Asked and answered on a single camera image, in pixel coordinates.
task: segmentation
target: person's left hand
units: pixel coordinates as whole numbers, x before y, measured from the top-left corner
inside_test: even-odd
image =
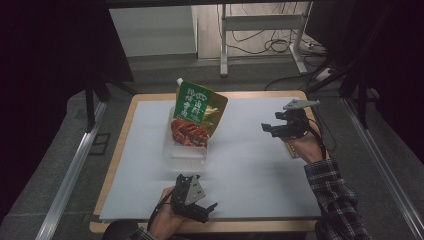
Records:
[[[174,187],[165,188],[159,202],[168,195]],[[153,219],[149,232],[159,240],[169,239],[180,228],[184,217],[174,214],[171,205],[171,197],[160,208],[155,219]]]

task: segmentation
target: metal frame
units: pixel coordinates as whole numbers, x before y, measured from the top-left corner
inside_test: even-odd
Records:
[[[97,130],[100,127],[100,122],[103,117],[103,113],[106,109],[106,104],[100,102],[96,109],[96,122],[91,130],[84,134],[81,143],[72,159],[71,165],[66,172],[66,175],[60,185],[60,188],[50,206],[49,212],[44,219],[43,224],[37,234],[37,240],[48,240],[52,239],[54,232],[56,231],[59,220],[62,217],[63,211],[68,204],[69,197],[74,189],[75,183],[79,177],[82,167],[84,166],[85,159],[87,158],[90,147],[97,134]]]
[[[377,167],[377,170],[380,172],[383,181],[386,183],[387,188],[389,189],[393,199],[403,214],[403,217],[405,218],[406,223],[409,225],[409,228],[411,229],[415,239],[424,239],[423,220],[421,219],[421,216],[412,203],[411,199],[405,193],[396,176],[393,174],[390,166],[381,154],[369,131],[363,127],[360,120],[356,117],[357,114],[355,107],[346,99],[342,99],[341,101],[345,105],[353,125],[364,142],[365,147],[368,149],[371,158],[374,160],[374,164]]]
[[[221,76],[228,75],[227,31],[253,31],[253,30],[291,30],[297,29],[298,33],[290,52],[296,62],[300,74],[308,73],[299,54],[299,44],[305,30],[312,2],[308,2],[302,14],[290,15],[256,15],[256,16],[227,16],[226,5],[222,4],[221,16]]]

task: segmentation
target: green label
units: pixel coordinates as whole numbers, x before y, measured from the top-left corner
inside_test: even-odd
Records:
[[[200,125],[211,94],[212,91],[204,87],[182,82],[175,105],[174,118],[183,118]]]

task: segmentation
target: plaid shirt sleeve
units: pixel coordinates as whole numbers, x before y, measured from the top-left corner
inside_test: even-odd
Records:
[[[342,179],[336,161],[308,164],[305,172],[322,213],[315,226],[318,239],[371,239],[357,212],[357,195]]]

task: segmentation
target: wooden table edge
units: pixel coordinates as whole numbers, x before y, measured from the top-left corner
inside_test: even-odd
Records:
[[[299,98],[301,100],[307,100],[304,92],[299,90],[294,91],[251,91],[251,92],[218,92],[219,94],[227,97],[227,98],[269,98],[269,97],[293,97]],[[109,165],[108,172],[105,177],[105,181],[103,183],[101,192],[99,194],[99,198],[96,203],[96,207],[94,209],[93,215],[100,216],[104,203],[106,201],[106,197],[109,194],[110,188],[112,186],[116,170],[119,166],[119,161],[121,159],[123,149],[125,146],[125,141],[128,136],[129,129],[131,127],[131,123],[134,117],[134,112],[137,108],[137,104],[139,101],[166,101],[166,100],[174,100],[175,93],[163,93],[163,94],[138,94],[135,95],[131,104],[128,108],[127,116],[125,118],[124,124],[122,126],[121,133],[118,138],[118,142],[115,147],[115,151],[112,156],[111,163]],[[306,115],[308,118],[315,120],[312,110],[308,107],[305,108]],[[294,225],[299,225],[302,231],[313,231],[315,220],[296,220],[296,221],[242,221],[242,222],[211,222],[206,223],[204,225],[198,225],[197,223],[184,223],[181,231],[189,231],[196,232],[199,229],[199,232],[226,232],[228,227],[236,227],[234,230],[239,230],[236,232],[243,232],[242,227],[240,226],[256,226],[254,228],[247,227],[247,230],[252,232],[253,230],[258,231],[293,231],[293,229],[297,229]],[[99,223],[99,222],[90,222],[90,230],[92,232],[101,232],[106,229],[108,223]]]

